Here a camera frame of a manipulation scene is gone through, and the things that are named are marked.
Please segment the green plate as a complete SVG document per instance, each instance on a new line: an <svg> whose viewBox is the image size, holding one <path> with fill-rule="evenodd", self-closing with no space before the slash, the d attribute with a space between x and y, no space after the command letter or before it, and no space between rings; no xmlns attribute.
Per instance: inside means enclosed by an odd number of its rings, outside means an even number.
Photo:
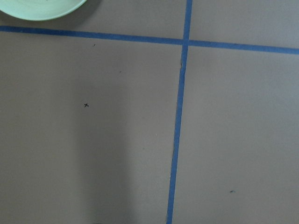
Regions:
<svg viewBox="0 0 299 224"><path fill-rule="evenodd" d="M28 21L46 21L63 17L81 7L85 0L1 0L0 10Z"/></svg>

